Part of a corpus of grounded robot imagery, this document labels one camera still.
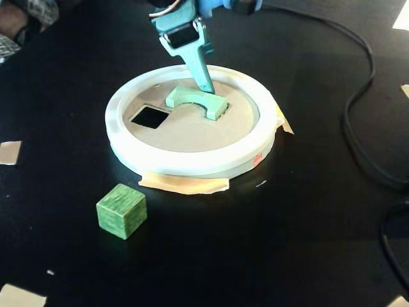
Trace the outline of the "teal gripper black motor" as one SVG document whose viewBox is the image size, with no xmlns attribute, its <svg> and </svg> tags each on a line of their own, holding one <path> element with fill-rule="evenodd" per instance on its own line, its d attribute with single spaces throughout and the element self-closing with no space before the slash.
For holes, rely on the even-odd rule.
<svg viewBox="0 0 409 307">
<path fill-rule="evenodd" d="M 214 94 L 205 54 L 214 49 L 208 42 L 206 26 L 200 17 L 200 1 L 176 1 L 176 6 L 150 13 L 149 18 L 159 35 L 160 43 L 173 57 L 185 62 L 201 91 Z"/>
</svg>

